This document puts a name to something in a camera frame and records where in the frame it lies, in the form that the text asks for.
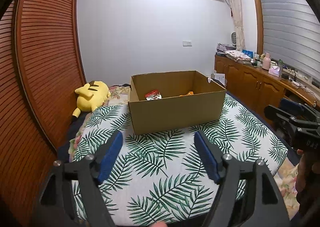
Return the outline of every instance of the louvered door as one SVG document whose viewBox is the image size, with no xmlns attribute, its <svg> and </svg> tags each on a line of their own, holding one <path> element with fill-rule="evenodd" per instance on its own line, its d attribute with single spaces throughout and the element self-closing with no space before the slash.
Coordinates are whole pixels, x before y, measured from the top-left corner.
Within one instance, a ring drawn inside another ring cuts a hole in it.
<svg viewBox="0 0 320 227">
<path fill-rule="evenodd" d="M 19 0 L 16 45 L 24 88 L 44 132 L 61 146 L 84 85 L 76 0 Z"/>
<path fill-rule="evenodd" d="M 0 21 L 0 200 L 27 226 L 55 154 L 36 127 L 20 87 L 12 47 L 13 13 L 14 3 Z"/>
</svg>

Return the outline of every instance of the leaf print tablecloth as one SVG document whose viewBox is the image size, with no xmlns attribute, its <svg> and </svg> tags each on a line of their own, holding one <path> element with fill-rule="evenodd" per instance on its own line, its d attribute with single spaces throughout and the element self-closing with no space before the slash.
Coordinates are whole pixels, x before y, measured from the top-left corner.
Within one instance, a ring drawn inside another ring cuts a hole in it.
<svg viewBox="0 0 320 227">
<path fill-rule="evenodd" d="M 74 161 L 95 153 L 116 129 L 122 132 L 124 144 L 109 179 L 99 186 L 116 225 L 176 222 L 209 211 L 218 186 L 207 177 L 194 147 L 197 130 L 239 160 L 263 159 L 272 174 L 287 154 L 261 121 L 226 94 L 218 121 L 138 136 L 127 105 L 99 107 L 87 123 Z M 86 219 L 78 182 L 72 184 L 78 217 Z M 244 185 L 240 181 L 238 198 Z"/>
</svg>

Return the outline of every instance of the brown cardboard box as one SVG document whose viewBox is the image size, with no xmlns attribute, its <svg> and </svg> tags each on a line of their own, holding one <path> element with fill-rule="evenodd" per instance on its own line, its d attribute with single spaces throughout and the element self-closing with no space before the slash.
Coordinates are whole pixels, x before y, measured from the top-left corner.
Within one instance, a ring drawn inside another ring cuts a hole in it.
<svg viewBox="0 0 320 227">
<path fill-rule="evenodd" d="M 146 100 L 159 90 L 162 99 Z M 197 71 L 134 75 L 131 77 L 129 109 L 135 135 L 180 129 L 218 120 L 225 88 Z"/>
</svg>

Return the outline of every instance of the window blind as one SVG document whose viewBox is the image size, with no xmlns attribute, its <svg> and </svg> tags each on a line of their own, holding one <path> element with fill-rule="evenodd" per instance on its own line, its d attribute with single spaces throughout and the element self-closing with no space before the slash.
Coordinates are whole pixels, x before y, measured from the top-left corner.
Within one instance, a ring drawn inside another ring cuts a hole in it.
<svg viewBox="0 0 320 227">
<path fill-rule="evenodd" d="M 320 24 L 306 0 L 261 0 L 263 51 L 320 80 Z"/>
</svg>

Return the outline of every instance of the wall outlet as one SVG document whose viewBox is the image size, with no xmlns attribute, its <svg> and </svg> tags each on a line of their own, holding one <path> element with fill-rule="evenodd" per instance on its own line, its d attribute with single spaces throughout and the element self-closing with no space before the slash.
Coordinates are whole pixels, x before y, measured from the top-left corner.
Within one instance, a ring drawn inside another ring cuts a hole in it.
<svg viewBox="0 0 320 227">
<path fill-rule="evenodd" d="M 191 43 L 191 41 L 183 41 L 182 42 L 182 46 L 184 46 L 184 47 L 192 47 L 192 43 Z"/>
</svg>

